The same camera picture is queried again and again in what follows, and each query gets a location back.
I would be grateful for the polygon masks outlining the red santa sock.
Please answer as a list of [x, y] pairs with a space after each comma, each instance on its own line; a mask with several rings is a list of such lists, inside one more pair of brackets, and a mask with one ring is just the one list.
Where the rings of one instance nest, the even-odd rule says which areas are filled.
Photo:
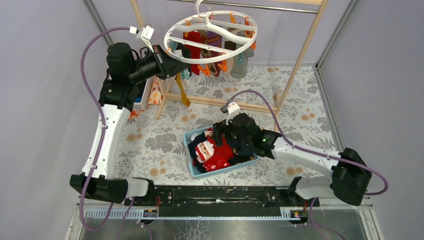
[[214, 156], [220, 156], [226, 161], [233, 158], [235, 156], [233, 149], [227, 144], [225, 138], [222, 138], [221, 140], [222, 146], [218, 146], [211, 137], [208, 137], [206, 141], [197, 144], [195, 147], [195, 159], [200, 163], [205, 163], [208, 160], [211, 160]]

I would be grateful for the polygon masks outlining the white round clip hanger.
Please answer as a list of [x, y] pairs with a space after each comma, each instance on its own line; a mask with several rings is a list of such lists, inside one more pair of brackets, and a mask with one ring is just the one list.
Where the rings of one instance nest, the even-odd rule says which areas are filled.
[[[195, 14], [186, 17], [166, 32], [163, 43], [173, 58], [188, 64], [223, 63], [248, 47], [256, 48], [258, 25], [249, 15], [230, 10], [200, 11], [201, 0], [195, 1]], [[200, 43], [184, 40], [184, 32], [200, 33]], [[200, 48], [199, 59], [192, 59], [185, 45]]]

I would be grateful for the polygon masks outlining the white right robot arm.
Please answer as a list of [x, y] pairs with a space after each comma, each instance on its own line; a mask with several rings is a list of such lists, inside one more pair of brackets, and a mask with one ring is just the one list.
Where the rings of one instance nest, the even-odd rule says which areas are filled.
[[283, 200], [293, 206], [310, 203], [314, 198], [337, 198], [352, 206], [362, 203], [372, 173], [361, 167], [364, 164], [362, 158], [351, 148], [327, 152], [288, 143], [280, 133], [261, 129], [245, 113], [216, 122], [212, 129], [212, 138], [217, 145], [227, 143], [237, 155], [285, 160], [320, 173], [318, 177], [295, 177], [292, 180]]

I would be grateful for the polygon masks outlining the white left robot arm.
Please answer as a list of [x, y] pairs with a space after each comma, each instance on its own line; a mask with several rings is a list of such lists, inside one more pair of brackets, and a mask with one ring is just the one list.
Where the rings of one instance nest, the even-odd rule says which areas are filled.
[[107, 78], [99, 98], [101, 112], [93, 145], [80, 174], [73, 174], [69, 184], [82, 198], [148, 206], [155, 200], [154, 182], [147, 178], [116, 178], [116, 158], [124, 127], [137, 97], [152, 77], [166, 79], [188, 69], [190, 64], [170, 57], [160, 45], [147, 47], [144, 57], [127, 43], [118, 42], [107, 49]]

